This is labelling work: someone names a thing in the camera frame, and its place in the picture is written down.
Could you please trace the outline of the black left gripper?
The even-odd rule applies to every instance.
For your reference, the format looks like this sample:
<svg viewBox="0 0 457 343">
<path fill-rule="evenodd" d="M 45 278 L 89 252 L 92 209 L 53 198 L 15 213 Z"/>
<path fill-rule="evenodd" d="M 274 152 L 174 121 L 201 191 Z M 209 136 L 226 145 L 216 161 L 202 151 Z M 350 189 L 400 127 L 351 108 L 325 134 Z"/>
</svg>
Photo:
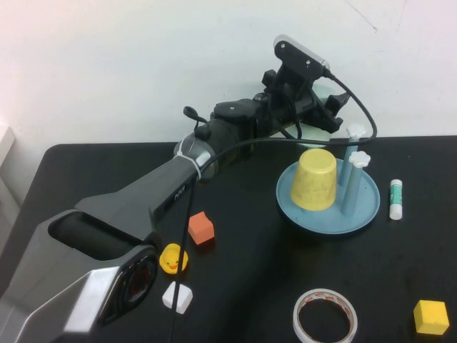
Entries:
<svg viewBox="0 0 457 343">
<path fill-rule="evenodd" d="M 256 103 L 260 106 L 257 124 L 260 136 L 281 133 L 286 138 L 291 138 L 292 134 L 286 129 L 295 126 L 296 136 L 302 138 L 301 124 L 321 129 L 329 134 L 340 129 L 343 119 L 338 117 L 338 113 L 350 99 L 347 92 L 329 95 L 323 101 L 311 87 L 306 86 L 299 92 L 300 96 L 294 99 L 287 84 L 283 88 L 277 87 L 276 76 L 273 69 L 265 71 L 261 81 L 265 91 L 256 95 Z"/>
</svg>

